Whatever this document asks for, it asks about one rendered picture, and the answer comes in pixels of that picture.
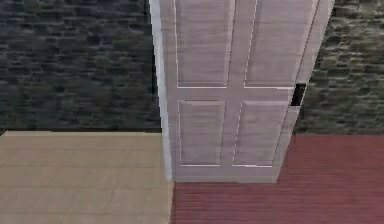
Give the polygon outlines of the pale wooden panelled room door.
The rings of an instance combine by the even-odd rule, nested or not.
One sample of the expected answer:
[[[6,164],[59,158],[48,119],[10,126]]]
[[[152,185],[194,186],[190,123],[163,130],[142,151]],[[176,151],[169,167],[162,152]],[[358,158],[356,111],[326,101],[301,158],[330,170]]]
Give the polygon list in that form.
[[[335,0],[148,0],[164,169],[274,183]]]

